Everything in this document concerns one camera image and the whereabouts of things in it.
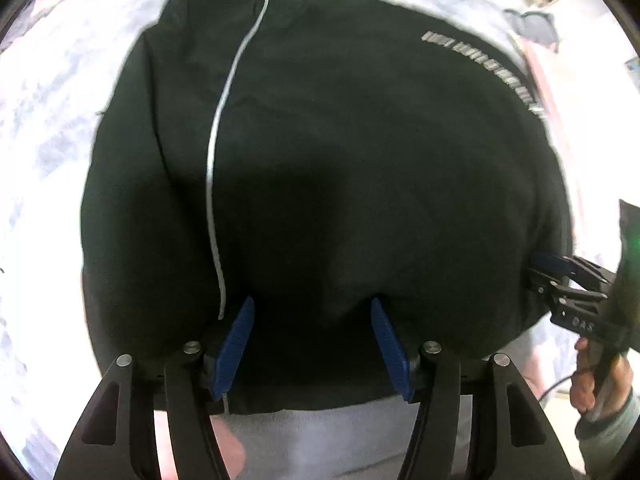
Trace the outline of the grey sleeve right forearm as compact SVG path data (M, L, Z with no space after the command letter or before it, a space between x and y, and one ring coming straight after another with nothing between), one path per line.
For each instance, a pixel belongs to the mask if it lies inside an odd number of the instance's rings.
M639 399L633 391L622 409L596 422L581 419L575 429L586 475L597 479L612 464L639 416Z

